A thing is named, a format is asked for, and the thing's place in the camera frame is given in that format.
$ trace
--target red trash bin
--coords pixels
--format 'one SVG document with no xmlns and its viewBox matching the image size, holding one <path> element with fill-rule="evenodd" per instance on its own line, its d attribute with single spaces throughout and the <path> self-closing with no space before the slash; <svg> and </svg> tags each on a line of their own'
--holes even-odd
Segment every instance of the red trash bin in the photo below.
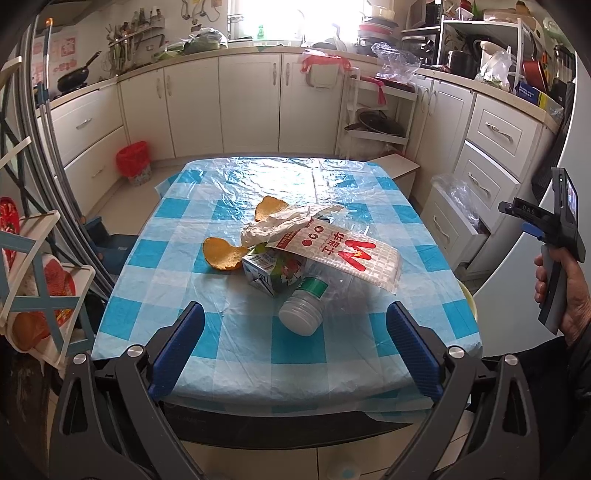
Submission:
<svg viewBox="0 0 591 480">
<path fill-rule="evenodd" d="M 136 187 L 152 177 L 148 143 L 143 140 L 119 150 L 115 161 L 119 172 Z"/>
</svg>

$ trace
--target box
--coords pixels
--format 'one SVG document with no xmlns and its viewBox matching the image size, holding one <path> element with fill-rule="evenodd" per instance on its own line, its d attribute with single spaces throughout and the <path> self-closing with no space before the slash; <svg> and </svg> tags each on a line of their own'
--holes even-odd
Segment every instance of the box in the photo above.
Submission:
<svg viewBox="0 0 591 480">
<path fill-rule="evenodd" d="M 561 124 L 564 118 L 564 108 L 556 103 L 552 98 L 537 88 L 528 85 L 525 82 L 519 82 L 517 86 L 517 96 L 527 100 L 529 103 L 539 106 L 545 110 L 557 124 Z"/>
<path fill-rule="evenodd" d="M 276 297 L 301 280 L 306 259 L 260 244 L 242 257 L 242 266 L 248 283 Z"/>
</svg>

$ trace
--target blue gripper pad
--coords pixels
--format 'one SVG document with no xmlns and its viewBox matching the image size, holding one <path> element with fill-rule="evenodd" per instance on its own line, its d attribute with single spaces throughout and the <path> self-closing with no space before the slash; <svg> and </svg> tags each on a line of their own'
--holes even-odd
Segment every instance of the blue gripper pad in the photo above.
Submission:
<svg viewBox="0 0 591 480">
<path fill-rule="evenodd" d="M 443 395 L 441 368 L 408 317 L 406 309 L 391 304 L 386 312 L 386 329 L 419 391 L 436 402 Z"/>
<path fill-rule="evenodd" d="M 205 313 L 200 304 L 182 315 L 184 319 L 154 361 L 148 395 L 155 401 L 172 392 L 205 328 Z"/>
</svg>

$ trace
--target pot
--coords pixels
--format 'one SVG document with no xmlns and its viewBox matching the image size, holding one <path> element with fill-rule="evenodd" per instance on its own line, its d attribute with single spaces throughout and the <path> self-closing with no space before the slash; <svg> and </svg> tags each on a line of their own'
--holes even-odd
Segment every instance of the pot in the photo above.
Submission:
<svg viewBox="0 0 591 480">
<path fill-rule="evenodd" d="M 61 93 L 67 93 L 82 85 L 88 78 L 88 66 L 94 62 L 99 55 L 100 50 L 90 57 L 90 60 L 86 62 L 86 65 L 79 69 L 72 70 L 70 73 L 66 73 L 64 76 L 60 77 L 57 81 L 57 89 Z"/>
<path fill-rule="evenodd" d="M 454 75 L 474 80 L 478 73 L 478 64 L 472 55 L 459 50 L 449 51 L 447 55 L 447 67 Z"/>
<path fill-rule="evenodd" d="M 365 128 L 369 132 L 397 135 L 399 137 L 404 136 L 404 129 L 395 121 L 390 120 L 381 110 L 365 110 L 360 112 L 357 118 L 358 122 L 346 126 L 345 130 L 349 131 Z"/>
</svg>

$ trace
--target plastic table cover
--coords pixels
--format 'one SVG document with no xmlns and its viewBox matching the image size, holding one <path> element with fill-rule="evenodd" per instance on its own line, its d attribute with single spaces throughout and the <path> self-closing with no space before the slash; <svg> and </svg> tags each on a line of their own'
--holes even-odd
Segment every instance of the plastic table cover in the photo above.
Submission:
<svg viewBox="0 0 591 480">
<path fill-rule="evenodd" d="M 157 187 L 163 196 L 128 258 L 109 300 L 93 359 L 119 356 L 171 325 L 198 301 L 206 326 L 167 401 L 253 416 L 360 410 L 393 421 L 423 418 L 420 395 L 385 326 L 400 300 L 447 345 L 477 354 L 478 327 L 433 238 L 395 183 L 376 164 L 323 158 L 197 160 Z M 314 335 L 290 332 L 276 299 L 242 270 L 221 272 L 203 258 L 218 236 L 238 245 L 242 225 L 265 195 L 291 205 L 335 202 L 350 223 L 396 247 L 403 258 L 396 295 L 354 279 L 330 304 Z"/>
</svg>

